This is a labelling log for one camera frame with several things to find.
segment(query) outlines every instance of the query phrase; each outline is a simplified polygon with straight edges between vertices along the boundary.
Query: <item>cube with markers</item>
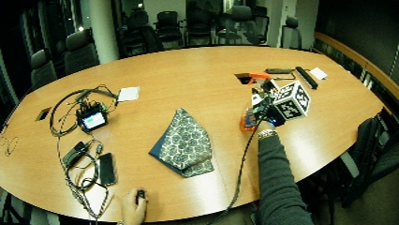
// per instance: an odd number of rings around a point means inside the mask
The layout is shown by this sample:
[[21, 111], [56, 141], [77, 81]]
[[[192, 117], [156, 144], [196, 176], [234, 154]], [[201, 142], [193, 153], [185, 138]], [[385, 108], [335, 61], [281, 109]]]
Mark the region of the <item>cube with markers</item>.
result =
[[299, 81], [291, 82], [281, 87], [273, 104], [286, 120], [307, 116], [310, 110], [310, 95]]

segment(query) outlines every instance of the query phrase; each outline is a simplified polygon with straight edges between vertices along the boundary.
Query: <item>patterned cloth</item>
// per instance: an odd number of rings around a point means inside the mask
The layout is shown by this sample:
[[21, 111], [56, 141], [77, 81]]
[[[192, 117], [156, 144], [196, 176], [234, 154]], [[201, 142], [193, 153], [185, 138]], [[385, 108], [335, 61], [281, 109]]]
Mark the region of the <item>patterned cloth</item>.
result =
[[184, 109], [176, 111], [169, 128], [149, 154], [185, 177], [214, 170], [209, 134]]

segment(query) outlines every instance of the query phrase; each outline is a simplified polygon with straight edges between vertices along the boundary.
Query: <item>orange object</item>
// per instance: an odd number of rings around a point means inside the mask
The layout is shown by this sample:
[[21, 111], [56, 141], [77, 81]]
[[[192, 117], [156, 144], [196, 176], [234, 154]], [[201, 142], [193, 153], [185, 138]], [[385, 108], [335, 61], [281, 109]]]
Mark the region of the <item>orange object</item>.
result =
[[252, 108], [248, 108], [240, 120], [240, 128], [242, 131], [252, 131], [257, 127], [257, 119], [254, 117]]
[[253, 84], [253, 82], [258, 79], [260, 80], [271, 80], [271, 76], [267, 74], [267, 72], [250, 72], [249, 76], [250, 76], [249, 85]]

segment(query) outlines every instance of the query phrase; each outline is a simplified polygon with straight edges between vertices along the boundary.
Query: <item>oval wooden table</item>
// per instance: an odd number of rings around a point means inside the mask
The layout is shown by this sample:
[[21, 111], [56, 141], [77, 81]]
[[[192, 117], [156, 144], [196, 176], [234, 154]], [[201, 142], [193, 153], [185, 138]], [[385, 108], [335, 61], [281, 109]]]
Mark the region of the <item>oval wooden table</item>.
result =
[[[233, 198], [250, 138], [250, 132], [240, 130], [238, 122], [250, 102], [252, 86], [241, 84], [234, 74], [298, 66], [321, 68], [329, 74], [326, 80], [317, 80], [317, 90], [309, 89], [302, 77], [297, 76], [311, 97], [309, 116], [287, 121], [277, 128], [299, 181], [349, 149], [355, 142], [358, 125], [382, 110], [383, 103], [325, 55], [269, 47], [230, 46], [134, 56], [80, 71], [28, 94], [4, 131], [5, 137], [17, 137], [19, 141], [11, 155], [0, 156], [0, 186], [17, 198], [53, 213], [88, 218], [88, 212], [67, 186], [57, 151], [64, 156], [77, 142], [91, 140], [91, 135], [76, 129], [59, 142], [51, 135], [51, 117], [37, 121], [37, 116], [75, 90], [104, 84], [117, 93], [124, 87], [140, 86], [140, 98], [120, 102], [109, 114], [109, 124], [92, 132], [104, 144], [104, 153], [115, 155], [119, 178], [117, 184], [109, 186], [112, 199], [100, 220], [121, 219], [121, 198], [132, 187], [148, 190], [146, 222], [192, 218], [225, 210]], [[97, 94], [89, 99], [112, 104], [109, 97]], [[68, 108], [69, 105], [63, 103], [55, 123]], [[214, 172], [192, 178], [184, 178], [149, 155], [178, 108], [189, 112], [208, 131], [213, 151]], [[99, 208], [103, 193], [88, 192], [88, 195], [91, 205]], [[258, 198], [254, 138], [234, 206]]]

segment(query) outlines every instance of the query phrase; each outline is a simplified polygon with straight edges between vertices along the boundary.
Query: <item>person's arm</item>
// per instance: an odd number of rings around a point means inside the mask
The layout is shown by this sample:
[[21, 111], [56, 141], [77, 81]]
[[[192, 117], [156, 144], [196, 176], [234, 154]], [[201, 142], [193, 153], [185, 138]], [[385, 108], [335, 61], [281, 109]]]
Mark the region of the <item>person's arm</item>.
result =
[[275, 130], [260, 132], [258, 148], [262, 224], [313, 224]]
[[123, 221], [124, 225], [140, 225], [146, 217], [148, 209], [148, 194], [146, 199], [138, 198], [138, 204], [136, 204], [138, 188], [133, 188], [123, 201]]

